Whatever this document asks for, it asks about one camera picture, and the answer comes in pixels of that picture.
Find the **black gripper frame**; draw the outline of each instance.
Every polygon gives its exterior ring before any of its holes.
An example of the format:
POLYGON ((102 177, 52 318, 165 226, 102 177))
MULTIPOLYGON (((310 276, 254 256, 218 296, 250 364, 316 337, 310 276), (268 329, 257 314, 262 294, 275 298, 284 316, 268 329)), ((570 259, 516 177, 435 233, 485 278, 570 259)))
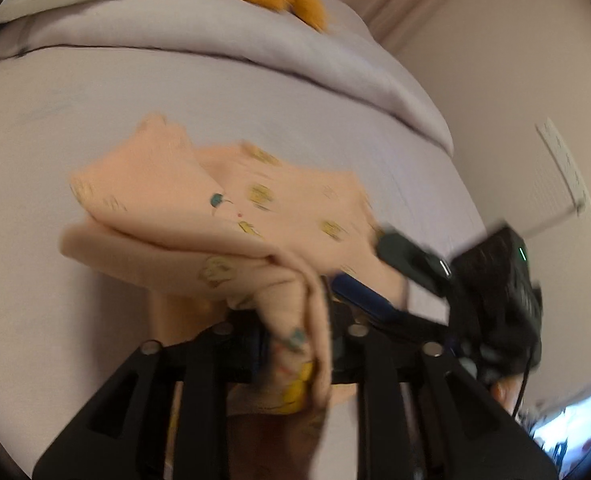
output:
MULTIPOLYGON (((337 301, 330 313, 333 382, 358 384, 358 480, 557 479, 549 457, 447 350, 419 344, 421 335, 349 330, 351 310, 337 301)), ((268 360, 268 335, 254 312, 228 321, 229 330, 191 342, 143 344, 56 437, 33 479, 162 480, 178 381, 173 480, 228 479, 227 383, 250 383, 268 360)))

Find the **folded baby clothing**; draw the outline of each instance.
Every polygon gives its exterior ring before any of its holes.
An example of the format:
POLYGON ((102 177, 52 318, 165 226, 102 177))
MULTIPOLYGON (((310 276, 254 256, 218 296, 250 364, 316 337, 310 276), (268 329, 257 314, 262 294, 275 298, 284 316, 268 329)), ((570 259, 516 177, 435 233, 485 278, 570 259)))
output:
MULTIPOLYGON (((286 416, 270 424, 281 424, 285 453, 302 469, 331 392, 320 276, 347 272, 397 307, 405 301, 405 279, 375 255, 378 226, 355 175, 293 166, 247 142, 195 148, 182 126, 150 114, 70 184, 88 218, 65 229, 62 253, 149 289, 163 344, 194 338, 230 309, 257 310, 271 335, 269 363, 260 384, 231 389, 228 413, 286 416), (303 412, 312 415, 289 419, 303 412)), ((244 434, 229 429, 230 438, 244 434)))

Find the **metal screw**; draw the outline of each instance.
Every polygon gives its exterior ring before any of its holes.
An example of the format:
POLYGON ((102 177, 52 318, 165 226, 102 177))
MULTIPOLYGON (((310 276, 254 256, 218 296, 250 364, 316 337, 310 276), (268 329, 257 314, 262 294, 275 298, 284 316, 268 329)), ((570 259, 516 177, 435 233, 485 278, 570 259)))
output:
POLYGON ((215 335, 231 335, 233 333, 233 325, 228 321, 223 321, 213 327, 213 333, 215 335))
POLYGON ((159 341, 155 341, 155 339, 149 339, 140 346, 140 352, 144 355, 157 354, 160 350, 162 350, 162 345, 159 341))
POLYGON ((364 337, 369 333, 369 328, 365 325, 354 323, 349 327, 349 335, 353 337, 364 337))
POLYGON ((440 343, 436 343, 435 341, 429 341, 428 343, 424 343, 422 346, 422 352, 426 355, 430 355, 431 357, 440 357, 444 349, 440 343))

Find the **black cable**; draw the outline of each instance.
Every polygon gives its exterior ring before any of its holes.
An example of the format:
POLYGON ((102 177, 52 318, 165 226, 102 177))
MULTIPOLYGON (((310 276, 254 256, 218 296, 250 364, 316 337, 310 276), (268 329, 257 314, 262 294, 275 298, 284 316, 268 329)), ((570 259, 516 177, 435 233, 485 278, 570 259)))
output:
POLYGON ((515 403, 515 407, 513 408, 513 418, 517 415, 518 410, 520 409, 520 405, 522 404, 522 399, 525 396, 525 390, 527 389, 527 381, 529 380, 529 372, 531 371, 531 362, 533 361, 533 354, 535 353, 535 348, 531 348, 529 350, 529 358, 527 359, 527 369, 525 370, 525 374, 522 377, 522 386, 520 386, 520 393, 517 394, 517 401, 515 403))

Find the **patterned fabric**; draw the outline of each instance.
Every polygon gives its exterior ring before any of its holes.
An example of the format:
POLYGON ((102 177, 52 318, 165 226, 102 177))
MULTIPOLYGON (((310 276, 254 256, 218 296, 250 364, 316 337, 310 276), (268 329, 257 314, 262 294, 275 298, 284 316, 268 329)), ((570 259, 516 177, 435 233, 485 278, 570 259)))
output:
POLYGON ((403 302, 405 281, 375 256, 377 225, 352 173, 298 168, 245 142, 194 150, 181 126, 152 114, 73 174, 71 189, 90 218, 65 230, 63 254, 152 290, 154 335, 164 344, 222 320, 223 304, 258 311, 272 335, 270 365, 260 384, 230 391, 229 415, 327 405, 320 274, 351 269, 403 302))

